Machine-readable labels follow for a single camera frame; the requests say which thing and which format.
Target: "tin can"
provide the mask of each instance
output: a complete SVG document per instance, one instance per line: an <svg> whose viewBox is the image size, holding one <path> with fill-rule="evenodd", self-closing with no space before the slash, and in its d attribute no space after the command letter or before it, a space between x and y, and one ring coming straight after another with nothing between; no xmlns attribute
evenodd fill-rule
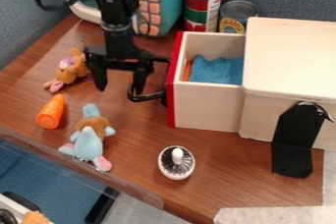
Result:
<svg viewBox="0 0 336 224"><path fill-rule="evenodd" d="M186 0L186 31L217 31L222 0Z"/></svg>
<svg viewBox="0 0 336 224"><path fill-rule="evenodd" d="M249 17L258 16L257 7L244 0L225 3L221 8L220 32L245 33Z"/></svg>

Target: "box lid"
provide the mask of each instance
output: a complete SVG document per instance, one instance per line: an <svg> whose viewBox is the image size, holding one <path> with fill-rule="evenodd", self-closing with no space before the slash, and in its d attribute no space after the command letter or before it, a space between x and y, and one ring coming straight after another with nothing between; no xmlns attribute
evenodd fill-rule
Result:
<svg viewBox="0 0 336 224"><path fill-rule="evenodd" d="M336 23L249 18L247 93L336 102Z"/></svg>

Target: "blue towel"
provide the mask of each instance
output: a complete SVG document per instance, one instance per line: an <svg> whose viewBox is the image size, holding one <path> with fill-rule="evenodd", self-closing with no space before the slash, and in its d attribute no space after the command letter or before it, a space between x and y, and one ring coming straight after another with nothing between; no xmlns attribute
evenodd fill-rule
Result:
<svg viewBox="0 0 336 224"><path fill-rule="evenodd" d="M202 55L194 58L190 82L241 85L244 57L217 58L207 61Z"/></svg>

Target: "plush toy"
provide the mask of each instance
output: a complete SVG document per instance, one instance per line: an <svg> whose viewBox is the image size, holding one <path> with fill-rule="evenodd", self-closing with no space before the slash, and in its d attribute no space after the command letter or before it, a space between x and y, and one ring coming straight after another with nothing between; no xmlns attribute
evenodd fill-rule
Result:
<svg viewBox="0 0 336 224"><path fill-rule="evenodd" d="M114 135L115 130L109 126L108 119L100 116L94 104L83 108L84 117L76 123L76 131L71 135L69 143L58 150L83 161L91 161L101 171L109 171L112 164L103 156L103 140Z"/></svg>
<svg viewBox="0 0 336 224"><path fill-rule="evenodd" d="M49 220L40 212L28 212L25 214L23 224L49 224Z"/></svg>
<svg viewBox="0 0 336 224"><path fill-rule="evenodd" d="M45 83L44 88L50 92L59 91L64 84L72 84L76 78L83 78L87 75L87 67L84 62L84 55L78 48L71 49L71 56L63 59L56 71L56 80Z"/></svg>

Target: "red label can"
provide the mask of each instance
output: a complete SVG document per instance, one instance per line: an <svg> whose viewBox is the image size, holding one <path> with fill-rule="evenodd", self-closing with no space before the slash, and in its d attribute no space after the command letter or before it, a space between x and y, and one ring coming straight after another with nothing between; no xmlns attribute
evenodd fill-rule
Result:
<svg viewBox="0 0 336 224"><path fill-rule="evenodd" d="M186 31L217 31L222 0L186 0Z"/></svg>

